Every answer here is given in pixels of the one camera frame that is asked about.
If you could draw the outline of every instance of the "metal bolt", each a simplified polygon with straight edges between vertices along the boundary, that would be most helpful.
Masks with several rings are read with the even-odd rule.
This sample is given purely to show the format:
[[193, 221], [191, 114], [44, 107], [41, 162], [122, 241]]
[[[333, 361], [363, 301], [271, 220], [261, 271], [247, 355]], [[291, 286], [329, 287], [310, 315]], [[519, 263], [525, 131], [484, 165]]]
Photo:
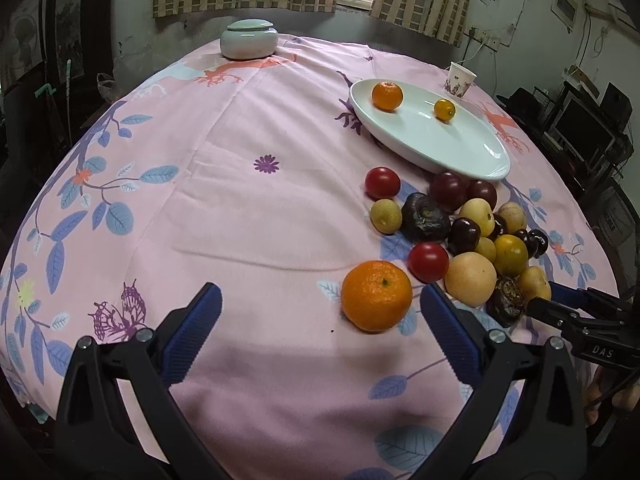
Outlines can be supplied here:
[[504, 343], [507, 340], [507, 335], [502, 330], [491, 330], [489, 339], [494, 343]]
[[154, 336], [154, 331], [150, 328], [141, 328], [136, 332], [136, 339], [141, 343], [146, 343], [147, 341], [151, 341], [151, 338]]
[[562, 341], [562, 338], [558, 336], [549, 338], [549, 344], [551, 345], [551, 348], [555, 348], [556, 350], [564, 348], [564, 341]]
[[85, 350], [89, 348], [89, 346], [91, 346], [92, 341], [93, 339], [91, 338], [91, 336], [82, 336], [80, 339], [78, 339], [78, 348]]

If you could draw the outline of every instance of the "pink tablecloth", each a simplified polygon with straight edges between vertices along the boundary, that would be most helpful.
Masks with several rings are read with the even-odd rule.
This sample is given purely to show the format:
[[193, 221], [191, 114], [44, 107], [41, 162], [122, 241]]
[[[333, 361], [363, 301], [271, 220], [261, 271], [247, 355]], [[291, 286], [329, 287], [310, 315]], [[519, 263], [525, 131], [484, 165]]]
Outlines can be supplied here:
[[[410, 249], [370, 224], [364, 175], [397, 171], [399, 201], [427, 187], [348, 105], [352, 82], [374, 77], [436, 92], [445, 78], [367, 46], [283, 36], [275, 56], [252, 62], [229, 62], [210, 43], [114, 104], [49, 179], [2, 267], [0, 358], [18, 399], [55, 415], [80, 336], [112, 342], [155, 327], [210, 281], [222, 289], [222, 316], [171, 391], [235, 478], [414, 471], [469, 390], [415, 308], [380, 335], [340, 316], [348, 270], [377, 258], [404, 268]], [[614, 294], [604, 252], [560, 178], [480, 88], [466, 98], [511, 155], [498, 204], [521, 203], [529, 227], [549, 234], [540, 259], [549, 278]], [[526, 319], [513, 337], [548, 334]], [[512, 389], [484, 453], [517, 398]]]

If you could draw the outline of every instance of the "white oval plate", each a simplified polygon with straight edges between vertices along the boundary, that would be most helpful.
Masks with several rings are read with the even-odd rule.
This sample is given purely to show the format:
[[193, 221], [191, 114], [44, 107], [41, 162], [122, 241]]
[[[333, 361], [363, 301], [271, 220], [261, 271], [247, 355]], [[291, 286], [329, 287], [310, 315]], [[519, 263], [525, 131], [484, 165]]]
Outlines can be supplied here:
[[394, 112], [378, 110], [371, 100], [373, 87], [387, 79], [363, 79], [351, 86], [349, 98], [356, 115], [390, 150], [421, 168], [443, 169], [483, 180], [502, 180], [511, 168], [509, 155], [485, 121], [455, 102], [449, 123], [433, 115], [433, 105], [446, 98], [408, 83], [395, 82], [404, 100]]

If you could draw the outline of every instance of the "tangerine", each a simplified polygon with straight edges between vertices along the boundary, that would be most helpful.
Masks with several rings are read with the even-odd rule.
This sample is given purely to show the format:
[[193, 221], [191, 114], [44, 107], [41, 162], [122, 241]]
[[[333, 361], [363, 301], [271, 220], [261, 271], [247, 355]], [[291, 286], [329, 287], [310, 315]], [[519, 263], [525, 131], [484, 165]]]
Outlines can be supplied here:
[[441, 121], [450, 121], [456, 114], [456, 106], [448, 99], [440, 99], [433, 105], [433, 113]]
[[382, 332], [398, 324], [413, 299], [404, 270], [390, 262], [373, 260], [354, 267], [342, 282], [344, 315], [365, 332]]
[[396, 83], [386, 81], [373, 87], [371, 99], [373, 104], [380, 110], [393, 112], [402, 104], [404, 94], [402, 94], [402, 89]]

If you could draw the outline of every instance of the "red tomato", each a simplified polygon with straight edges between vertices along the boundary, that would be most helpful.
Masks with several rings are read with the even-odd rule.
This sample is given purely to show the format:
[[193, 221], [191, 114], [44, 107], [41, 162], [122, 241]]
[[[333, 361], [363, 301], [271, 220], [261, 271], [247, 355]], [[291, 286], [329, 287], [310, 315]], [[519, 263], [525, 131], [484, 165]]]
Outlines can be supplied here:
[[376, 200], [393, 198], [400, 192], [400, 177], [389, 168], [373, 168], [364, 179], [364, 189]]
[[449, 255], [441, 245], [423, 242], [411, 249], [407, 267], [421, 282], [434, 283], [449, 270]]

